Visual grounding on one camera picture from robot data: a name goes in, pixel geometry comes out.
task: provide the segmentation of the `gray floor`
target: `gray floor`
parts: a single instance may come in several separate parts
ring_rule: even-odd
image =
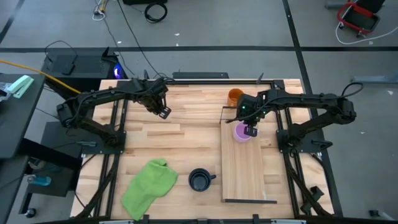
[[[17,0],[0,1],[0,30],[12,14]],[[289,0],[298,40],[304,47],[341,46],[335,39],[336,11],[328,11],[321,0]],[[0,48],[45,47],[64,40],[74,47],[114,46],[103,22],[91,20],[93,0],[25,0]],[[123,6],[127,18],[142,46],[218,46],[263,45],[293,46],[282,1],[276,0],[170,0],[169,15],[160,24],[149,24],[142,15]],[[387,0],[381,10],[382,21],[374,37],[395,28],[398,15],[395,0]],[[110,1],[107,22],[121,47],[135,47],[118,5]],[[342,40],[357,40],[348,29],[339,30]],[[371,46],[397,46],[398,32],[374,40]],[[369,46],[363,42],[354,46]],[[54,47],[65,47],[62,44]],[[143,69],[154,72],[139,52],[122,53],[128,66],[141,77]],[[153,66],[160,72],[228,72],[231,78],[301,78],[295,52],[275,51],[195,51],[148,52]],[[397,74],[397,52],[304,52],[304,61],[314,93],[336,93],[354,75]],[[0,58],[40,68],[43,53],[1,53]],[[0,64],[3,73],[31,73]],[[38,108],[55,114],[62,102],[54,93],[44,91]],[[325,128],[325,137],[333,141],[330,157],[347,217],[368,218],[369,209],[380,209],[398,218],[398,88],[367,85],[363,92],[350,98],[358,113],[357,120],[346,126]],[[45,122],[51,116],[36,110],[26,137],[40,141]],[[25,181],[20,192],[26,188]],[[19,194],[8,223],[35,223],[67,218],[73,195],[66,198],[35,195],[31,205],[37,217],[26,219],[17,214]]]

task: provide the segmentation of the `wooden workbench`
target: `wooden workbench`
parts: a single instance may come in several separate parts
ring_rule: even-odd
[[[303,93],[300,80],[284,81],[287,92]],[[116,80],[103,80],[100,88],[105,89],[116,84]],[[232,88],[240,88],[247,94],[256,95],[258,91],[264,91],[270,86],[169,86],[167,106],[172,109],[172,113],[166,120],[148,113],[138,103],[129,103],[125,127],[126,150],[119,163],[112,218],[131,218],[121,205],[121,197],[134,174],[147,161],[160,157],[166,159],[168,165],[178,172],[179,177],[171,191],[165,197],[156,199],[150,206],[146,214],[149,214],[151,219],[252,218],[253,214],[259,214],[260,218],[293,217],[283,156],[279,153],[275,137],[277,129],[275,113],[269,113],[259,123],[257,138],[260,138],[261,142],[266,197],[269,200],[277,200],[277,204],[221,202],[219,119],[221,108],[226,105],[228,91]],[[112,103],[97,106],[93,119],[103,124],[109,123],[112,106]],[[307,109],[291,108],[290,112],[294,123],[302,123],[310,118]],[[233,117],[234,113],[224,111],[223,118]],[[284,128],[286,128],[284,114],[282,117]],[[300,158],[307,187],[317,185],[325,193],[319,202],[325,210],[333,213],[322,167],[308,154],[301,154]],[[103,156],[97,155],[80,173],[76,192],[83,203],[89,202],[98,187],[102,161]],[[217,175],[205,192],[193,191],[188,184],[189,173],[199,167]],[[296,192],[299,206],[301,206],[302,199],[297,186]],[[104,214],[107,198],[108,194],[105,193],[101,214]],[[75,199],[71,216],[78,214],[82,209]]]

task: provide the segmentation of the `green cloth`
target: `green cloth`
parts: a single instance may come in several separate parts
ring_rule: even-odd
[[[131,180],[122,198],[123,207],[139,220],[157,197],[163,197],[177,181],[178,174],[164,159],[149,161]]]

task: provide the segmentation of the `purple cup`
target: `purple cup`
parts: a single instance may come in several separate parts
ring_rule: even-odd
[[[244,128],[247,125],[244,124],[243,122],[239,122],[236,126],[235,126],[235,131],[234,131],[234,138],[235,141],[239,142],[239,143],[244,143],[247,142],[248,140],[251,139],[251,136],[248,136],[246,134],[244,134]]]

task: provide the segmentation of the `wood plank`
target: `wood plank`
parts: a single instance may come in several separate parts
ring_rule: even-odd
[[[233,131],[238,123],[221,123],[223,201],[266,200],[260,140],[236,142]]]
[[[284,81],[287,92],[303,92],[300,80]],[[117,80],[103,80],[100,89],[116,86],[116,84]],[[263,168],[260,173],[264,181],[266,197],[267,200],[278,201],[278,204],[222,202],[223,169],[219,118],[231,88],[240,88],[247,94],[256,95],[258,91],[269,89],[270,86],[169,86],[167,105],[171,107],[172,113],[166,120],[148,113],[138,103],[129,102],[125,127],[126,150],[119,163],[111,218],[131,218],[121,205],[121,197],[134,175],[147,161],[155,158],[166,159],[168,165],[179,174],[179,177],[171,191],[165,197],[156,199],[148,209],[146,214],[149,214],[150,218],[252,218],[254,213],[259,214],[260,218],[293,217],[284,161],[278,151],[275,137],[277,129],[275,113],[267,114],[266,118],[258,124],[257,138],[261,147]],[[112,103],[97,106],[93,119],[103,124],[109,123],[112,106]],[[294,123],[302,123],[309,119],[306,109],[292,108],[290,112]],[[223,113],[224,119],[234,116],[233,110],[225,110]],[[76,192],[84,204],[89,202],[98,188],[102,159],[103,156],[96,156],[80,172]],[[319,186],[325,193],[320,199],[321,205],[329,212],[333,212],[322,167],[309,155],[301,154],[301,160],[307,187]],[[217,175],[217,178],[212,180],[210,188],[204,192],[196,192],[188,184],[189,173],[198,167]],[[297,194],[297,198],[301,205],[300,194]],[[105,192],[101,207],[102,215],[104,215],[107,199],[108,193]],[[82,209],[75,199],[71,216],[78,214]]]

